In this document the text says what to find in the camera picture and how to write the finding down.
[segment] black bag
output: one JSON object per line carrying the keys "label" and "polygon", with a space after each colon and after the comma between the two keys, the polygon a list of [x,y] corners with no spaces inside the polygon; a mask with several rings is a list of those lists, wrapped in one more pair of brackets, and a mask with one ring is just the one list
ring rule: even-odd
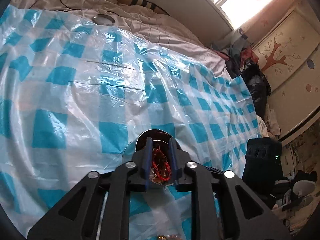
{"label": "black bag", "polygon": [[241,74],[252,96],[256,114],[264,119],[266,112],[267,96],[271,94],[271,88],[265,75],[261,72],[258,63],[251,58],[244,62],[244,70]]}

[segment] black device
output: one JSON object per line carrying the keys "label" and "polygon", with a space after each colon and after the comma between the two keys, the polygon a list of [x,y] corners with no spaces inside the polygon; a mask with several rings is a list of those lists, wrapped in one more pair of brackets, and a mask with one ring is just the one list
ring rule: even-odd
{"label": "black device", "polygon": [[[130,192],[145,192],[153,141],[115,171],[89,172],[29,231],[28,240],[94,240],[105,196],[100,239],[129,239]],[[169,139],[172,181],[179,192],[192,192],[192,240],[220,239],[213,192],[219,201],[224,239],[289,240],[288,229],[232,171],[208,170]]]}

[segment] blue checkered plastic sheet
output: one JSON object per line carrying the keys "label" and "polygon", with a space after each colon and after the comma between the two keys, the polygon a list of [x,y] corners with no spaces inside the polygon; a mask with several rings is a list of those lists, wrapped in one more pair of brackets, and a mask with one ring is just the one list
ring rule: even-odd
{"label": "blue checkered plastic sheet", "polygon": [[[194,161],[242,175],[259,131],[241,77],[215,77],[70,13],[9,6],[0,33],[0,201],[23,235],[89,171],[120,165],[126,145],[151,128]],[[131,196],[130,239],[190,239],[190,222],[190,193],[171,186]]]}

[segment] tree decal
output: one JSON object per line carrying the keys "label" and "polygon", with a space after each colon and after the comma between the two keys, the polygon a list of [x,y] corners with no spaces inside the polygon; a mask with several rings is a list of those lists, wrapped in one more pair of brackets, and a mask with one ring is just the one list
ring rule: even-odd
{"label": "tree decal", "polygon": [[283,36],[283,33],[279,33],[279,34],[277,33],[276,36],[274,37],[273,41],[270,39],[268,41],[268,46],[263,45],[263,47],[265,48],[263,51],[261,49],[258,49],[258,52],[261,55],[263,55],[267,61],[266,64],[261,69],[262,72],[265,72],[269,67],[273,67],[275,69],[276,74],[280,73],[281,75],[283,75],[283,70],[280,67],[275,66],[275,64],[282,64],[284,66],[287,66],[288,71],[291,72],[294,65],[289,65],[284,60],[288,59],[288,60],[292,61],[293,59],[301,59],[301,57],[299,55],[298,56],[295,56],[294,54],[293,55],[282,55],[282,50],[281,49],[278,50],[279,47],[285,48],[285,47],[288,47],[288,45],[295,47],[295,45],[292,44],[292,38],[289,38],[288,42],[283,42],[284,46],[281,45],[281,43],[277,43],[276,38],[279,36]]}

